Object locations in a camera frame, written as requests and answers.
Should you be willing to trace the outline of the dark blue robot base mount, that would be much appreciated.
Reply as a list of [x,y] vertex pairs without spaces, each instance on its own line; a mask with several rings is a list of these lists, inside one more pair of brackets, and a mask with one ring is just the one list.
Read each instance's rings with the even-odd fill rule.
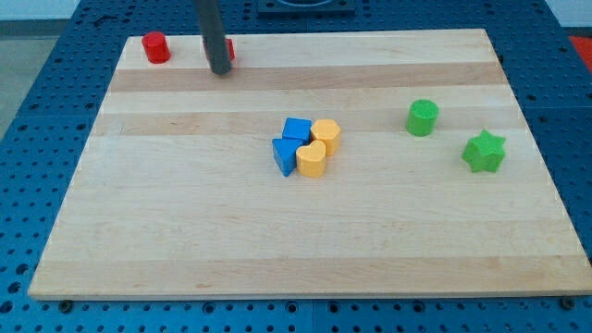
[[258,18],[354,14],[356,0],[256,0]]

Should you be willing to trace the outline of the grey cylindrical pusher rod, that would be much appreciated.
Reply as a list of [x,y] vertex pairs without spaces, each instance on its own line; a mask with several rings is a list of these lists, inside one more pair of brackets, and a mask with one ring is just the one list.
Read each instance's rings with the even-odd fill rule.
[[194,0],[194,5],[210,69],[216,75],[226,75],[232,66],[219,1]]

